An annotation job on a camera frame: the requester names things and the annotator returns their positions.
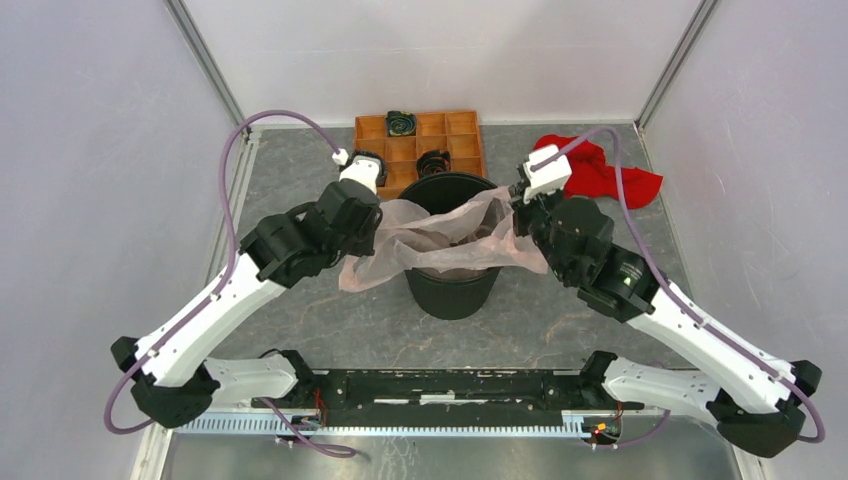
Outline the pink plastic trash bag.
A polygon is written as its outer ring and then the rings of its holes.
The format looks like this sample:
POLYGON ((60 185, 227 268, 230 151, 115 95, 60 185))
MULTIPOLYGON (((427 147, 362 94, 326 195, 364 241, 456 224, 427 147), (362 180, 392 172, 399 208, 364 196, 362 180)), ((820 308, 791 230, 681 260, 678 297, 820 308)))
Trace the pink plastic trash bag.
POLYGON ((487 189, 444 214, 430 214, 410 200, 382 204, 374 254, 345 258, 339 289, 361 292, 414 269, 438 279, 465 280, 514 266, 537 274, 548 264, 532 239, 517 234, 508 189, 487 189))

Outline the black plastic trash bin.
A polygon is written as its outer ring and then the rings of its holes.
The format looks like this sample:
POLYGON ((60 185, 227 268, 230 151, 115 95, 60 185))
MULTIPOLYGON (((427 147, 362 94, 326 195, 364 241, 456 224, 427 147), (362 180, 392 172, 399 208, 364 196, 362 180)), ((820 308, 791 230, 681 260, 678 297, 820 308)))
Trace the black plastic trash bin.
MULTIPOLYGON (((413 182, 399 197, 430 214, 444 214, 495 187, 493 182, 474 174, 444 172, 413 182)), ((461 320, 482 308, 500 272, 499 267, 470 270, 449 279, 438 272, 412 269, 405 272, 405 278, 413 299, 425 313, 440 320, 461 320)))

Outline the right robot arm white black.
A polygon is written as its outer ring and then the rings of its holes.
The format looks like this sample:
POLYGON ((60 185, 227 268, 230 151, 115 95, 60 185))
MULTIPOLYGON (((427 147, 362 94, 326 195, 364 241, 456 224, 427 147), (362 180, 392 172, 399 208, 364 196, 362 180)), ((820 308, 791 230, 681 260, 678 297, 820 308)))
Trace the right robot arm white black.
POLYGON ((577 382, 585 405, 602 408, 614 399, 683 414, 762 458, 797 441, 821 441, 821 419, 807 403, 821 380, 819 367, 774 357, 697 307, 645 257, 614 243, 614 222, 594 201, 552 194, 515 196, 510 205, 519 236, 533 241, 563 286, 697 369, 666 370, 595 351, 577 382))

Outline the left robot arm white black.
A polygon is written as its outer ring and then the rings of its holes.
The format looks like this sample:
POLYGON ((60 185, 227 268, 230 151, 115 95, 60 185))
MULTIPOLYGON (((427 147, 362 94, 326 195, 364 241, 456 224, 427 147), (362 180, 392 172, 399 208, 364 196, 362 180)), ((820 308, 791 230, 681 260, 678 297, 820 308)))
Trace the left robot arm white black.
POLYGON ((281 399, 306 405, 314 381, 294 354, 220 360, 212 351, 240 324, 300 280, 341 258, 370 256, 382 218, 374 183, 338 179, 314 202, 258 222, 215 283, 150 334, 121 337, 112 355, 152 423, 186 425, 211 407, 281 399))

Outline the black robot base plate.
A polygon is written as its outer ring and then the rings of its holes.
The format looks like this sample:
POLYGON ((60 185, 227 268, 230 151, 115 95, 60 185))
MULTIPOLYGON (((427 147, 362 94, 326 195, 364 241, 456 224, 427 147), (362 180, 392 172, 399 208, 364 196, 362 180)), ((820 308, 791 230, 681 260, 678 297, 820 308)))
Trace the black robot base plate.
POLYGON ((271 399, 323 427, 554 427, 564 411, 617 414, 639 402, 613 399, 577 371, 552 369, 310 368, 295 350, 296 385, 271 399))

